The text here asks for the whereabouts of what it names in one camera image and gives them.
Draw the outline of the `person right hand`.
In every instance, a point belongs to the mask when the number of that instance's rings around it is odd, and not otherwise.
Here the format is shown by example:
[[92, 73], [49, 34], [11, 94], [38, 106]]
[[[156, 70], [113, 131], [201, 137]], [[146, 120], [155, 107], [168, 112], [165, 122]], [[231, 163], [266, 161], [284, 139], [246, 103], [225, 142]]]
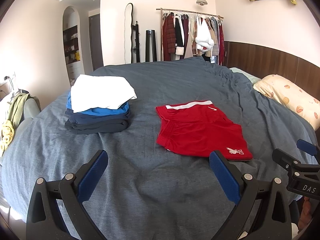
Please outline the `person right hand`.
[[304, 203], [302, 206], [302, 211], [298, 221], [299, 230], [303, 230], [312, 220], [312, 215], [310, 213], [311, 203], [310, 198], [304, 197]]

